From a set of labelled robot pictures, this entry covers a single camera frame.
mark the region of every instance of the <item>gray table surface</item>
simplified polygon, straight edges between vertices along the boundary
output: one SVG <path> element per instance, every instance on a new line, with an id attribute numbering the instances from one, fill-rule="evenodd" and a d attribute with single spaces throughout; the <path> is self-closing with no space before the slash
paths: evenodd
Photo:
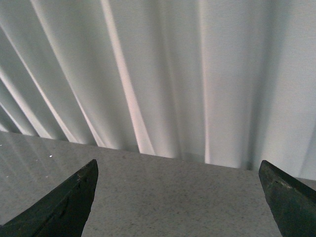
<path id="1" fill-rule="evenodd" d="M 99 179 L 83 237 L 281 237 L 256 172 L 5 132 L 0 224 L 94 158 Z"/>

